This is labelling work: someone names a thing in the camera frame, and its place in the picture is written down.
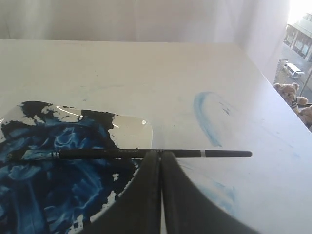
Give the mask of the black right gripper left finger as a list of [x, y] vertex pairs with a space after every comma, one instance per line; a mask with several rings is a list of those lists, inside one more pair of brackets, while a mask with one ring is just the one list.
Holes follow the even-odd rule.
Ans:
[[158, 234], [161, 218], [159, 154], [147, 153], [121, 197], [92, 224], [85, 234]]

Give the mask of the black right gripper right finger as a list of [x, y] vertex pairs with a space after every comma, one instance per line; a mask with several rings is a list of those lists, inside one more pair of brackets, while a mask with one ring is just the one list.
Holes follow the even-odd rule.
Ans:
[[183, 172], [172, 152], [161, 154], [162, 192], [169, 234], [254, 234], [210, 201]]

